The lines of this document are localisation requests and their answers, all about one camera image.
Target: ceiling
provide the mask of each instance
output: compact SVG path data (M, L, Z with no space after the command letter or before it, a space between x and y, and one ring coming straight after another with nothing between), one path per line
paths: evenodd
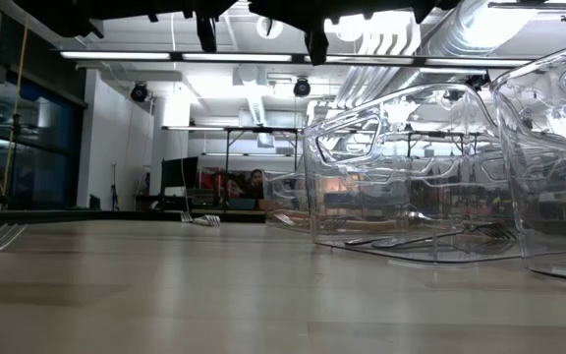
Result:
M444 13L434 10L421 25L422 36L434 28ZM519 33L497 48L490 56L538 58L566 47L566 22L560 21L561 13L540 13ZM105 37L94 35L78 38L77 41L63 39L55 44L61 49L80 50L81 42L88 50L162 50L162 51L201 51L193 19L185 20L182 13L174 16L158 16L158 23L151 23L148 17L137 17L104 22ZM217 23L217 45L219 52L265 52L265 53L306 53L304 34L287 25L275 39L259 36L255 26L259 16L247 8L247 3L236 3ZM335 33L327 34L329 53L358 53L362 41L344 41ZM263 99L266 110L305 112L309 99L295 98L291 94L293 83L299 76L308 77L312 94L317 98L333 96L345 82L348 67L310 65L262 65L265 72L275 76L274 95ZM247 100L232 87L234 64L196 64L196 63L112 63L113 72L145 73L147 71L178 71L199 96L192 106L192 115L233 116L239 110L248 110ZM494 77L500 73L491 73ZM160 82L153 85L157 94L170 92L173 83Z

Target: ceiling pipe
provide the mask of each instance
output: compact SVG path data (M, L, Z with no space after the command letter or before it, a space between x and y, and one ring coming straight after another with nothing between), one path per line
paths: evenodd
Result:
M18 22L20 25L26 23L26 15L28 14L19 5L15 4L12 0L0 0L0 11L8 15L11 19ZM65 38L58 35L56 32L48 28L46 25L29 16L28 28L32 32L38 34L41 38L51 43L56 48L68 49L84 49L86 44L79 38Z
M421 47L423 56L485 57L515 36L537 13L535 10L489 9L491 0L463 0L447 21ZM435 82L451 82L455 75L433 76ZM380 94L429 84L432 78L420 69L404 68Z
M364 37L362 39L362 46L360 47L360 51L359 51L360 55L372 54L370 53L370 43L373 40L373 38L374 36L370 32L368 31L364 32ZM338 94L336 94L335 96L334 102L337 107L339 108L346 107L346 99L351 94L351 91L355 88L354 85L356 80L359 79L359 73L361 70L362 68L355 66L349 69L349 73L347 74L344 85L342 85L342 87L338 91Z
M233 30L233 26L231 26L231 19L229 19L228 15L222 15L222 17L224 18L224 24L226 24L226 30L228 30L228 36L231 37L231 45L233 45L233 50L240 51L240 47L237 45L235 31Z
M421 27L416 24L414 17L410 19L410 23L406 27L399 28L399 31L395 34L396 40L389 50L390 55L412 55L421 45ZM368 85L368 89L356 101L356 105L378 98L383 88L390 83L397 72L398 68L378 68L375 81Z
M379 34L377 36L379 43L375 50L377 55L385 55L385 53L390 49L392 44L392 33ZM352 108L355 104L356 99L360 97L361 92L363 92L368 87L368 81L373 78L377 73L376 67L365 67L362 69L360 78L355 84L355 87L349 97L346 99L345 105L347 108Z

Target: white wall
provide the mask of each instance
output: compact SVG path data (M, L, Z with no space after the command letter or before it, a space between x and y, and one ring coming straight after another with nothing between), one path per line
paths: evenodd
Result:
M152 169L150 175L150 194L161 192L163 160L187 157L188 132L162 130L164 125L189 125L189 101L178 97L159 97L154 109L154 142L152 144ZM183 195L182 187L170 187L164 191L167 195Z
M116 164L120 210L134 209L142 167L151 163L154 122L127 94L104 83L98 71L87 71L78 206L87 207L93 194L102 209L111 209L111 164Z

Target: silver air duct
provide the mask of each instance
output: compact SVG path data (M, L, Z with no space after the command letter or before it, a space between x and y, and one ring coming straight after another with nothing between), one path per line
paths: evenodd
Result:
M262 95L267 89L265 69L254 64L242 64L233 70L233 86L242 87L248 100L248 108L256 126L267 125ZM274 137L270 134L259 133L256 143L260 148L274 148Z
M534 10L488 8L491 1L463 0L438 31L422 45L419 55L487 56L515 36L536 13ZM420 69L397 69L394 79L379 95L416 85L447 82L452 78L451 74L440 77L434 74L432 79Z
M411 12L375 13L365 26L359 54L411 55L421 43L421 30ZM388 84L394 72L384 67L351 68L336 95L336 106L350 108L374 98Z

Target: table surface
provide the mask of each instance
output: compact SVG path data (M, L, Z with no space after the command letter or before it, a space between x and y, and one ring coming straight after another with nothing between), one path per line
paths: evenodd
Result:
M566 282L412 266L259 224L31 225L0 254L0 353L564 353Z

